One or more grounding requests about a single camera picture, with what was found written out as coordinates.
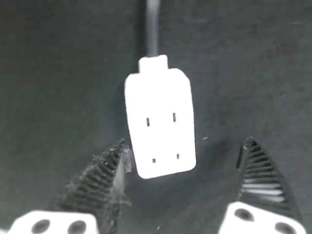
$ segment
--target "plug housing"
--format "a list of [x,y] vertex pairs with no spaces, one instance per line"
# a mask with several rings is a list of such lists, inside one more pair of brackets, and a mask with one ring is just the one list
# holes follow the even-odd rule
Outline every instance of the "plug housing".
[[166,55],[141,58],[139,73],[125,82],[127,119],[136,168],[142,178],[184,171],[196,165],[192,92]]

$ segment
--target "dark cloth surface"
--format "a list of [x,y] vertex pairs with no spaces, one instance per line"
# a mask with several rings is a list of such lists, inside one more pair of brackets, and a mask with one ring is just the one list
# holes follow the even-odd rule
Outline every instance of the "dark cloth surface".
[[[144,55],[143,7],[1,1],[0,227],[128,138],[123,83]],[[216,233],[247,136],[277,163],[311,232],[312,2],[163,1],[159,22],[160,53],[191,80],[197,166],[128,175],[118,233]]]

